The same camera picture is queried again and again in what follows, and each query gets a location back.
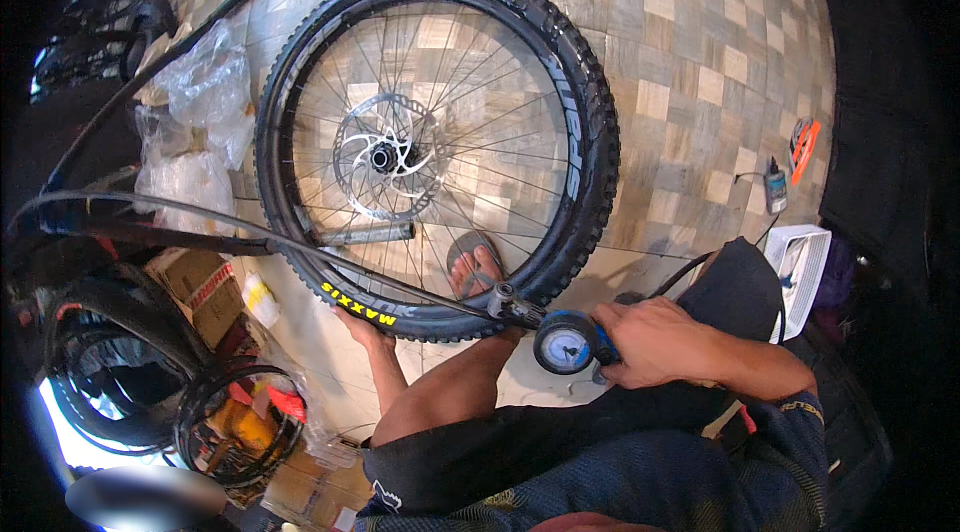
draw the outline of white crate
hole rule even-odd
[[[780,279],[786,307],[783,340],[793,338],[804,330],[827,264],[831,236],[828,229],[812,224],[781,226],[770,230],[763,256]],[[770,342],[776,343],[779,339],[780,316],[777,315]]]

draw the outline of bottle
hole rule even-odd
[[[763,191],[767,198],[767,213],[776,215],[786,209],[786,174],[777,166],[777,160],[770,157],[770,167],[763,174]]]

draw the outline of metal pipe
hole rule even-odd
[[[343,247],[391,240],[410,240],[414,238],[415,232],[413,222],[405,222],[389,226],[372,226],[366,229],[348,229],[335,233],[315,230],[314,234],[317,235],[317,241],[321,247]]]

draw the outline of bicycle tire stack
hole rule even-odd
[[[129,80],[153,38],[176,29],[166,0],[65,0],[37,56],[31,100],[90,79]]]
[[[289,376],[253,357],[214,362],[183,311],[138,267],[117,263],[61,289],[47,301],[42,332],[57,406],[103,451],[141,456],[173,448],[187,468],[246,489],[269,479],[300,439],[302,421],[270,407],[275,432],[259,453],[234,442],[219,466],[198,459],[217,446],[209,442],[210,419],[233,399],[229,387]]]

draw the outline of sticker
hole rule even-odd
[[[333,299],[337,305],[344,308],[350,315],[362,315],[366,317],[367,320],[377,324],[383,324],[384,326],[392,326],[394,322],[397,321],[397,318],[393,315],[380,313],[379,311],[370,309],[365,304],[357,302],[353,298],[348,297],[344,293],[334,288],[333,284],[330,282],[324,282],[319,286],[319,289],[329,295],[329,297]]]

